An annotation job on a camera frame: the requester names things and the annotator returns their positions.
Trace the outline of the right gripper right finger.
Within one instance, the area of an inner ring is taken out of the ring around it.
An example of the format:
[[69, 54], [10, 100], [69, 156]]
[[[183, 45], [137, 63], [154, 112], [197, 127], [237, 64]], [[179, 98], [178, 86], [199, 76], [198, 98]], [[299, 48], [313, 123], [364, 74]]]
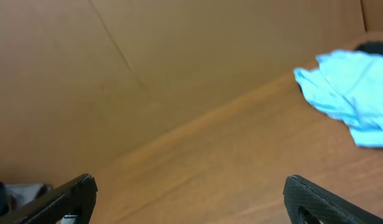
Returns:
[[310, 182], [286, 178], [284, 204], [292, 224], [383, 224], [383, 219]]

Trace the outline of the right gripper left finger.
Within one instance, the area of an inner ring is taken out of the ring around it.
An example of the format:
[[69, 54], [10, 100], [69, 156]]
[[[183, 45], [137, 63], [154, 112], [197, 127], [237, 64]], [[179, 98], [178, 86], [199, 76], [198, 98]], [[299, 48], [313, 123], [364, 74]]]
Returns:
[[97, 191], [94, 177], [83, 174], [4, 215], [0, 224], [89, 224]]

